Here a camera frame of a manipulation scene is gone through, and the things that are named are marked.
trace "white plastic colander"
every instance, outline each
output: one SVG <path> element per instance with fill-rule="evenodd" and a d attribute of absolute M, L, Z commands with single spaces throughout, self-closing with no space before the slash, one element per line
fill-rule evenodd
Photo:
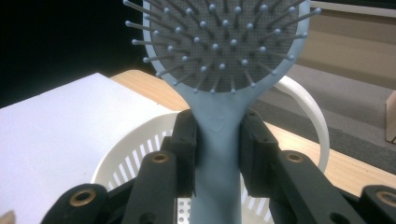
<path fill-rule="evenodd" d="M 326 121 L 317 103 L 300 84 L 289 77 L 283 77 L 275 87 L 293 97 L 312 120 L 320 142 L 318 168 L 324 173 L 329 160 L 330 140 Z M 94 172 L 92 183 L 112 190 L 135 178 L 143 158 L 150 152 L 160 150 L 163 138 L 172 135 L 177 114 L 178 112 L 172 112 L 151 119 L 124 136 L 102 158 Z M 269 199 L 251 198 L 243 181 L 241 185 L 242 223 L 274 223 L 269 210 Z M 188 224 L 190 199 L 177 199 L 177 203 L 177 223 Z"/>
<path fill-rule="evenodd" d="M 178 112 L 151 119 L 123 137 L 101 160 L 92 183 L 112 190 L 135 178 L 143 158 L 161 148 L 165 136 L 172 135 Z M 254 199 L 242 183 L 242 222 L 274 223 L 268 209 L 268 199 Z M 187 224 L 190 217 L 190 199 L 177 199 L 177 223 Z"/>

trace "dark background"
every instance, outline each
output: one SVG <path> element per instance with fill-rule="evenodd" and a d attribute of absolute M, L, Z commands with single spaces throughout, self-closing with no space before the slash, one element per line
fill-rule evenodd
<path fill-rule="evenodd" d="M 395 8 L 394 0 L 327 2 Z M 3 1 L 0 6 L 0 108 L 95 72 L 153 73 L 146 51 L 133 46 L 142 32 L 124 25 L 141 13 L 121 0 Z"/>

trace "perforated metal part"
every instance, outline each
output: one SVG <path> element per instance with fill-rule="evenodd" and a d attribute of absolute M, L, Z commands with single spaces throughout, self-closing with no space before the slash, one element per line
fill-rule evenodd
<path fill-rule="evenodd" d="M 177 199 L 177 223 L 190 223 L 191 199 Z"/>
<path fill-rule="evenodd" d="M 260 1 L 228 1 L 226 12 L 221 2 L 192 2 L 196 9 L 187 1 L 161 1 L 161 8 L 151 5 L 161 18 L 147 17 L 157 31 L 151 33 L 156 54 L 174 55 L 161 63 L 180 82 L 200 91 L 239 90 L 275 75 L 282 60 L 294 60 L 287 54 L 297 23 L 283 24 L 298 18 L 298 7 L 290 7 L 295 1 L 258 7 Z"/>

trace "hairbrush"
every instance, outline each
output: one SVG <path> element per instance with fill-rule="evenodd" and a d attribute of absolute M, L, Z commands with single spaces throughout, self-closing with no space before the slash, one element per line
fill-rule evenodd
<path fill-rule="evenodd" d="M 248 107 L 289 71 L 307 37 L 308 0 L 145 0 L 148 57 L 198 123 L 193 224 L 241 223 L 239 125 Z"/>

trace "white basket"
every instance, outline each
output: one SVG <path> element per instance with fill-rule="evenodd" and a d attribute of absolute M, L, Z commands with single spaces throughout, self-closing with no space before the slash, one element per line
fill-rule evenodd
<path fill-rule="evenodd" d="M 102 159 L 96 168 L 92 183 L 101 184 L 107 190 L 114 189 L 135 178 L 143 157 L 161 148 L 165 136 L 172 135 L 177 112 L 151 119 L 123 137 Z M 254 199 L 241 181 L 242 222 L 274 223 L 269 212 L 268 199 Z M 190 199 L 177 199 L 177 223 L 189 223 Z"/>

